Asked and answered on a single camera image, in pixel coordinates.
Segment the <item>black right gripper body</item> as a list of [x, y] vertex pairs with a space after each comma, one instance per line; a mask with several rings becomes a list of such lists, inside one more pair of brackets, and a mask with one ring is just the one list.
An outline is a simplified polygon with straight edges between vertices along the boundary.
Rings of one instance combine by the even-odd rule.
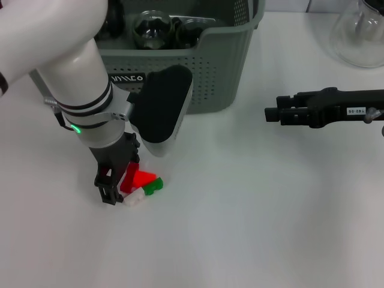
[[333, 122], [383, 121], [383, 91], [340, 91], [326, 88], [307, 101], [311, 128], [323, 128]]

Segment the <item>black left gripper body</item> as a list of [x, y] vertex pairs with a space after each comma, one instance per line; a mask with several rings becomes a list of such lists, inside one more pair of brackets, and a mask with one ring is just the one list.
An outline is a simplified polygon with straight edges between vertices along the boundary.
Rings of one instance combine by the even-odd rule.
[[90, 148], [98, 166], [109, 166], [119, 174], [125, 173], [131, 154], [138, 153], [140, 143], [135, 133], [125, 132], [114, 144], [105, 148]]

